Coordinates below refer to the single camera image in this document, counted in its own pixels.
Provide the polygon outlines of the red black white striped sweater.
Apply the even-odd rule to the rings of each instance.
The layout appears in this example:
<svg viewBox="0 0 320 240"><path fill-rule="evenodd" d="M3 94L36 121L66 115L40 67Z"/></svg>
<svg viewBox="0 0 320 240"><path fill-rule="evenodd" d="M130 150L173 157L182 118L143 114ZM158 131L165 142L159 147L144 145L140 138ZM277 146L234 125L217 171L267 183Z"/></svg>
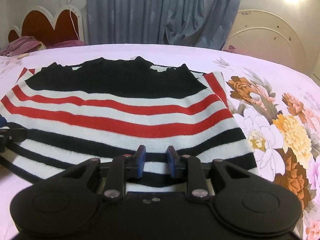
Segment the red black white striped sweater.
<svg viewBox="0 0 320 240"><path fill-rule="evenodd" d="M76 66L24 69L1 98L2 125L25 128L1 164L30 183L99 158L111 161L146 148L144 176L131 191L178 191L166 150L225 159L257 173L253 150L228 109L221 72L199 73L134 60L99 58Z"/></svg>

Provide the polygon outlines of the purple crumpled cloth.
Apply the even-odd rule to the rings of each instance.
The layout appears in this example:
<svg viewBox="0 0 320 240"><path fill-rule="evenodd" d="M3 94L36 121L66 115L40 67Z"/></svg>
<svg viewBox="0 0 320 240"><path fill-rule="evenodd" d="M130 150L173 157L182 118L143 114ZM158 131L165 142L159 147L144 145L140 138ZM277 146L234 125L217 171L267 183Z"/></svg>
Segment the purple crumpled cloth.
<svg viewBox="0 0 320 240"><path fill-rule="evenodd" d="M32 36L24 36L1 48L1 56L14 57L44 49L79 47L85 45L85 42L79 40L64 41L54 45L45 45L43 42Z"/></svg>

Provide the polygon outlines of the pink floral bed sheet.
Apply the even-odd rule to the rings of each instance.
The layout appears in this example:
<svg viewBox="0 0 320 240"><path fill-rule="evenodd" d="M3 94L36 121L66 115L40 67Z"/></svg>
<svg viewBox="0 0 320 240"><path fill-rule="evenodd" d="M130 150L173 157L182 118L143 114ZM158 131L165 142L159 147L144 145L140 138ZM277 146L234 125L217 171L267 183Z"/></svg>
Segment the pink floral bed sheet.
<svg viewBox="0 0 320 240"><path fill-rule="evenodd" d="M1 58L1 98L24 69L141 57L157 66L221 72L229 111L257 173L225 159L203 163L206 201L178 191L104 197L104 163L89 158L30 183L1 172L1 239L319 239L319 87L280 64L217 50L97 45Z"/></svg>

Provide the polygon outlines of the red white heart headboard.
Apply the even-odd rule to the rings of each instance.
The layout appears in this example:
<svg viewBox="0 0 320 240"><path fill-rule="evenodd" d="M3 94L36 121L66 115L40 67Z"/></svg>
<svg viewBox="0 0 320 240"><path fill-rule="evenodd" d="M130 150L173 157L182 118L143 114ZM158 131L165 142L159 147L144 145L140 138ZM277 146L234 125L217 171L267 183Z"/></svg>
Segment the red white heart headboard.
<svg viewBox="0 0 320 240"><path fill-rule="evenodd" d="M35 6L26 13L21 26L13 25L8 32L8 41L22 36L32 36L45 45L64 41L84 41L82 16L73 5L64 5L55 15L42 6Z"/></svg>

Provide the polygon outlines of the pink cloth by wardrobe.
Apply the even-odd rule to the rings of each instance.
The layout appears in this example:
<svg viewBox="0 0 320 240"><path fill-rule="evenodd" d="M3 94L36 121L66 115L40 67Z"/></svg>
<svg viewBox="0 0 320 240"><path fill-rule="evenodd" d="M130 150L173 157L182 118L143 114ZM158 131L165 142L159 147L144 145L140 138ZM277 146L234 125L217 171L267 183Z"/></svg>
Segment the pink cloth by wardrobe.
<svg viewBox="0 0 320 240"><path fill-rule="evenodd" d="M229 45L227 48L223 48L223 51L234 53L234 54L240 54L240 55L250 55L248 51L245 51L243 49L235 48L233 45Z"/></svg>

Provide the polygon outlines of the blue grey curtain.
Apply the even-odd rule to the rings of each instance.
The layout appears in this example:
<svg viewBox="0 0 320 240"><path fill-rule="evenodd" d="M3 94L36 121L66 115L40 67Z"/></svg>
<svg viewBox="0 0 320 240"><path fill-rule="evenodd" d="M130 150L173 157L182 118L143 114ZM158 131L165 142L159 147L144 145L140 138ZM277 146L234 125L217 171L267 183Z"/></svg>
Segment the blue grey curtain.
<svg viewBox="0 0 320 240"><path fill-rule="evenodd" d="M90 44L168 44L220 50L240 0L87 0Z"/></svg>

